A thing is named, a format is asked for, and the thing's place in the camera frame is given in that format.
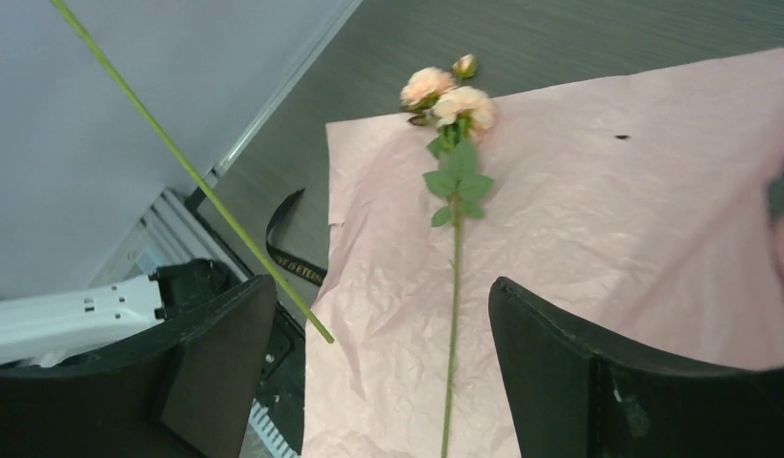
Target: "crumpled pink paper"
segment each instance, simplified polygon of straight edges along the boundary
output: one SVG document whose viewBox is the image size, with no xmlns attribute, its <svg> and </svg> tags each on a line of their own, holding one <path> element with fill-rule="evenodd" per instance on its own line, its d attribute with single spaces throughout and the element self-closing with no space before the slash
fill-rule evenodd
<svg viewBox="0 0 784 458">
<path fill-rule="evenodd" d="M 496 184 L 487 219 L 465 231 L 450 456 L 519 455 L 487 318 L 499 276 L 664 350 L 784 364 L 763 189 L 784 159 L 784 50 L 496 103 L 480 146 Z M 315 310 L 336 343 L 308 326 L 303 456 L 439 456 L 452 234 L 429 227 L 435 134 L 405 120 L 327 126 L 330 260 Z"/>
</svg>

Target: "black ribbon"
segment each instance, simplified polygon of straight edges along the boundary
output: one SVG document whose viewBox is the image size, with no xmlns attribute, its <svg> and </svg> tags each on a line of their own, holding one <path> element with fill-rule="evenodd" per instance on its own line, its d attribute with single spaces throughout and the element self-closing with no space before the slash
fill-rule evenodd
<svg viewBox="0 0 784 458">
<path fill-rule="evenodd" d="M 327 275 L 327 269 L 323 269 L 309 260 L 304 260 L 280 250 L 269 241 L 274 226 L 279 224 L 279 222 L 288 215 L 288 212 L 294 204 L 297 203 L 297 200 L 302 197 L 302 193 L 304 192 L 304 189 L 300 189 L 291 196 L 288 196 L 279 207 L 277 207 L 277 210 L 274 211 L 274 215 L 271 216 L 271 219 L 268 221 L 268 226 L 266 226 L 266 251 L 268 252 L 268 256 L 283 269 L 291 272 L 297 277 L 310 281 L 316 286 L 321 286 L 322 281 L 324 281 L 324 276 Z"/>
</svg>

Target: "black panel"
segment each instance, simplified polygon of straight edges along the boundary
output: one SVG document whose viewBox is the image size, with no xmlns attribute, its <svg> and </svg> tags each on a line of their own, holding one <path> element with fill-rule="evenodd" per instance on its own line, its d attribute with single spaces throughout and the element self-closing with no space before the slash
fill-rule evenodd
<svg viewBox="0 0 784 458">
<path fill-rule="evenodd" d="M 268 407 L 268 416 L 288 445 L 302 450 L 305 407 L 305 335 L 302 327 L 281 305 L 277 305 L 263 363 L 257 400 Z"/>
<path fill-rule="evenodd" d="M 523 456 L 784 456 L 784 367 L 657 350 L 508 279 L 491 288 L 489 314 Z"/>
<path fill-rule="evenodd" d="M 237 457 L 276 301 L 257 277 L 60 366 L 0 369 L 0 457 Z"/>
<path fill-rule="evenodd" d="M 158 282 L 168 319 L 211 301 L 240 283 L 226 264 L 212 260 L 159 267 L 151 280 Z"/>
</svg>

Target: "gray table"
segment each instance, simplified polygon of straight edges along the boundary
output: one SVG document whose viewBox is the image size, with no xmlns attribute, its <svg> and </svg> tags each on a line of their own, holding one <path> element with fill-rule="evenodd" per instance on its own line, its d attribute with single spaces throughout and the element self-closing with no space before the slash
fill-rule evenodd
<svg viewBox="0 0 784 458">
<path fill-rule="evenodd" d="M 327 262 L 324 124 L 398 107 L 414 71 L 473 52 L 491 95 L 784 46 L 784 0 L 364 0 L 218 183 L 257 241 L 275 207 L 307 188 L 279 245 Z M 784 206 L 784 188 L 773 191 Z M 263 269 L 208 202 L 201 214 Z M 304 298 L 317 288 L 289 274 Z"/>
</svg>

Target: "peach rose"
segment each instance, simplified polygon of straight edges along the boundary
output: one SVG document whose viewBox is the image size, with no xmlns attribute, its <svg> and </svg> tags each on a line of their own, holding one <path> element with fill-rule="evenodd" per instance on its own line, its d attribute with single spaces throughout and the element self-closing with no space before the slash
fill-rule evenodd
<svg viewBox="0 0 784 458">
<path fill-rule="evenodd" d="M 476 57 L 474 57 L 473 54 L 466 54 L 454 62 L 454 65 L 451 66 L 451 70 L 458 78 L 466 79 L 476 73 L 477 65 Z"/>
<path fill-rule="evenodd" d="M 496 108 L 486 93 L 470 86 L 462 86 L 445 93 L 434 105 L 431 113 L 437 117 L 437 126 L 457 122 L 458 116 L 470 119 L 470 129 L 474 137 L 493 127 Z"/>
<path fill-rule="evenodd" d="M 401 103 L 404 107 L 417 106 L 427 98 L 436 99 L 456 86 L 451 73 L 436 67 L 428 67 L 415 72 L 409 78 L 406 87 L 401 90 Z"/>
</svg>

